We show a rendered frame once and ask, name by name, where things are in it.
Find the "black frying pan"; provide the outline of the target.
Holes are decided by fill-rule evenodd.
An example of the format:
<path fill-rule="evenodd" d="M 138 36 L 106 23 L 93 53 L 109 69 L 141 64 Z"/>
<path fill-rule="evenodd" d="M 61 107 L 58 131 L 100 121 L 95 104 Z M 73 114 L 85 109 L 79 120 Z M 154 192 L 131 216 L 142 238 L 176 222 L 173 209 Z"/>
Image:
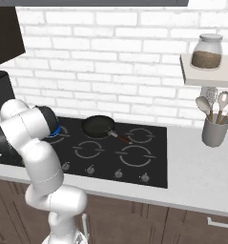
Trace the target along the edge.
<path fill-rule="evenodd" d="M 83 120 L 81 128 L 90 138 L 106 138 L 113 136 L 124 143 L 131 145 L 132 141 L 114 130 L 114 120 L 106 115 L 93 115 Z"/>

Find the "black hob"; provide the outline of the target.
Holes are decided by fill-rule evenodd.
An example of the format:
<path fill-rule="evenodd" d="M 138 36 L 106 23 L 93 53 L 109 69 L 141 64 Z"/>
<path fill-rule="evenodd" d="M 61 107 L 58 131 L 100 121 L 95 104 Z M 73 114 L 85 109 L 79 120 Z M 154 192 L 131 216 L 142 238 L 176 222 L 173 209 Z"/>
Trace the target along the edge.
<path fill-rule="evenodd" d="M 61 166 L 69 162 L 67 174 L 133 183 L 166 189 L 168 187 L 167 129 L 165 127 L 117 123 L 114 130 L 132 141 L 131 145 L 108 136 L 90 138 L 83 133 L 79 118 L 61 117 L 60 132 L 47 137 L 36 126 L 32 133 L 50 143 L 57 153 Z M 93 166 L 94 173 L 87 169 Z M 116 178 L 114 173 L 123 175 Z M 145 183 L 141 176 L 146 173 L 150 180 Z"/>

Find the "brown cupboard door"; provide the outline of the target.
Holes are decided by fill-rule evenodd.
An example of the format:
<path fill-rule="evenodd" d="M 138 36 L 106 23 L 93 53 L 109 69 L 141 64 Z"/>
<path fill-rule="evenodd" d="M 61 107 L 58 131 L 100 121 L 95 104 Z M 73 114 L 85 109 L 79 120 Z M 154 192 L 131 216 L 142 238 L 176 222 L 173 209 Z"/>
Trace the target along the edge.
<path fill-rule="evenodd" d="M 88 195 L 89 244 L 161 244 L 166 207 Z"/>
<path fill-rule="evenodd" d="M 0 179 L 0 244 L 42 244 L 50 233 L 48 214 L 26 203 L 28 187 Z"/>

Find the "pale slotted spatula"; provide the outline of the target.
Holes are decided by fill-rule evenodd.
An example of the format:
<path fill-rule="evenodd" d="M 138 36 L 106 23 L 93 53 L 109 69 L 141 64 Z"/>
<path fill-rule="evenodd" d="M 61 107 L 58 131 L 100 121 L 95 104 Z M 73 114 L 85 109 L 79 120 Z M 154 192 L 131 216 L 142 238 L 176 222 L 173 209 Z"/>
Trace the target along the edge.
<path fill-rule="evenodd" d="M 208 87 L 205 97 L 209 102 L 210 108 L 213 108 L 218 98 L 218 89 L 213 87 Z"/>

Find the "grey utensil pot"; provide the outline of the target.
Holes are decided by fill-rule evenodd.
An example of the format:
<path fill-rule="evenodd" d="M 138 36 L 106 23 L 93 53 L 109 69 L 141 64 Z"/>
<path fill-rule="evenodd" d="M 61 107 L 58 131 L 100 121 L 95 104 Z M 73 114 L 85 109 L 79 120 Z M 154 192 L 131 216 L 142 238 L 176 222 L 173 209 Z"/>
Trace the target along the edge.
<path fill-rule="evenodd" d="M 215 113 L 213 121 L 208 118 L 204 120 L 204 126 L 201 134 L 202 142 L 208 147 L 219 147 L 228 131 L 228 120 L 224 124 L 216 124 L 218 115 Z"/>

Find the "pale pasta spoon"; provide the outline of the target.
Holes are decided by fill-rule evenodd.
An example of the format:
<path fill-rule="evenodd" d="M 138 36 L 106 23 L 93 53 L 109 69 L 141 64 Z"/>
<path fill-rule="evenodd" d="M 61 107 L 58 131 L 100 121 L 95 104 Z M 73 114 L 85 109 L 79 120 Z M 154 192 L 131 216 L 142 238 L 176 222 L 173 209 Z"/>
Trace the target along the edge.
<path fill-rule="evenodd" d="M 220 122 L 220 118 L 222 115 L 223 109 L 228 105 L 228 91 L 222 91 L 218 95 L 218 106 L 219 106 L 219 111 L 218 111 L 218 118 L 217 118 L 217 124 Z"/>

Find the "glass jar with brown contents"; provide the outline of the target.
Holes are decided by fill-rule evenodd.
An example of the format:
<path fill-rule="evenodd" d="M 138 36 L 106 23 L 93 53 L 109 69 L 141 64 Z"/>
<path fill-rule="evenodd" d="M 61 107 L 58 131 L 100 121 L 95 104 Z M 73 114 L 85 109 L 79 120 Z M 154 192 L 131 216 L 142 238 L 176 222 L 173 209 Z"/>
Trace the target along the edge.
<path fill-rule="evenodd" d="M 214 70 L 220 66 L 223 36 L 203 33 L 199 36 L 191 58 L 191 65 L 197 69 Z"/>

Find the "grey range hood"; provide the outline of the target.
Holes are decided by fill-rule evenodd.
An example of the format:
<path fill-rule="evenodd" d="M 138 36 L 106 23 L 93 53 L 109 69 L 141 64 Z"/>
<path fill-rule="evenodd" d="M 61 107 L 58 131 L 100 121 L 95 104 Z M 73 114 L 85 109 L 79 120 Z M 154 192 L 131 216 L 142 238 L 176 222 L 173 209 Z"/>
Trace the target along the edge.
<path fill-rule="evenodd" d="M 188 7 L 189 0 L 0 0 L 0 7 Z"/>

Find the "brown drawer front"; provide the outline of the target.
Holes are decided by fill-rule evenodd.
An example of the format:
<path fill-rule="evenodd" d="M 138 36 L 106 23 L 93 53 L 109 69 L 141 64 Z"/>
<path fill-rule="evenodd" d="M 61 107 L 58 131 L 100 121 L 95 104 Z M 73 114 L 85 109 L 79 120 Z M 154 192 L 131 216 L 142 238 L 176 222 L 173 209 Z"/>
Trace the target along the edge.
<path fill-rule="evenodd" d="M 228 229 L 208 225 L 208 216 L 228 224 L 227 216 L 170 208 L 162 244 L 228 244 Z"/>

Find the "white wall shelf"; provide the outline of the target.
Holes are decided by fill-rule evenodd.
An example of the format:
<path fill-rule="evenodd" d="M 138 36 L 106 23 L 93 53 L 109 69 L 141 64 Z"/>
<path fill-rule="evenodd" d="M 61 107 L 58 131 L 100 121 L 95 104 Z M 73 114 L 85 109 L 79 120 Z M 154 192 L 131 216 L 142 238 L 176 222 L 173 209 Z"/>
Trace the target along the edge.
<path fill-rule="evenodd" d="M 179 57 L 185 85 L 228 88 L 228 55 L 222 56 L 217 70 L 195 69 L 191 66 L 191 58 L 191 54 L 181 54 Z"/>

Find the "dark wall cupboard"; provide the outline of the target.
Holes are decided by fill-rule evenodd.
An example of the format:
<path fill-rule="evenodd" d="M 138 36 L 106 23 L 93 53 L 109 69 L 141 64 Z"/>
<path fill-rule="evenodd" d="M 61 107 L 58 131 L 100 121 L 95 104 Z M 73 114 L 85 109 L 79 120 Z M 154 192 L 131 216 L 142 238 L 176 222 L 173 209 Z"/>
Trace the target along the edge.
<path fill-rule="evenodd" d="M 15 7 L 0 7 L 0 65 L 25 52 Z"/>

